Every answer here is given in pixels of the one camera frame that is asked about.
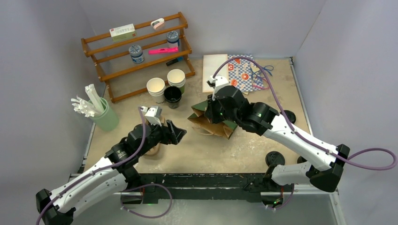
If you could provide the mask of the brown pulp cup carrier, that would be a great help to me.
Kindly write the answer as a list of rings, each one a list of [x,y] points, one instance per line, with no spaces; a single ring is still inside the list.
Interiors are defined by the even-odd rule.
[[[161,123],[165,123],[165,117],[161,115],[161,116],[160,116],[160,121],[161,121]],[[156,154],[159,153],[160,148],[161,148],[161,143],[155,145],[153,148],[151,148],[151,149],[150,149],[147,153],[145,153],[144,155],[145,155],[146,157],[153,157],[153,156],[155,156]]]

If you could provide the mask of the green paper bag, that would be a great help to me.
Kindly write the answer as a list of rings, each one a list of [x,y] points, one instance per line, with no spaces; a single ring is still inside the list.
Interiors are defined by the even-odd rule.
[[[191,106],[193,114],[191,114],[187,119],[194,124],[193,128],[198,133],[203,135],[216,135],[230,139],[238,125],[230,121],[223,121],[217,124],[210,123],[205,117],[206,108],[207,101],[203,101]]]

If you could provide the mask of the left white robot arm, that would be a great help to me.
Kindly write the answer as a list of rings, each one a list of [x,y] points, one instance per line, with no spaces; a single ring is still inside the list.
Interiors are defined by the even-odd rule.
[[[144,180],[134,165],[158,144],[179,144],[186,133],[171,120],[136,125],[90,169],[59,188],[37,192],[36,224],[70,225],[80,213],[109,195],[157,186]]]

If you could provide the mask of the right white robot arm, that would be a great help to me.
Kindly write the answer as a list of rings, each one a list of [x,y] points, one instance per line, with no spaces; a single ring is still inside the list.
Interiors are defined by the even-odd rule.
[[[350,148],[325,143],[295,125],[289,126],[282,113],[271,106],[250,103],[234,86],[221,88],[207,96],[205,117],[210,123],[235,122],[244,131],[274,140],[305,159],[294,165],[270,165],[263,184],[270,191],[290,184],[312,184],[319,190],[334,192],[344,171]]]

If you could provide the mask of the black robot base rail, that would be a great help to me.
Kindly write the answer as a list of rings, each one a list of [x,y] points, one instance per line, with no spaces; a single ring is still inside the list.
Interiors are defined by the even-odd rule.
[[[281,204],[292,184],[279,186],[263,173],[142,173],[127,185],[128,192],[143,197],[144,204],[160,199],[245,200]]]

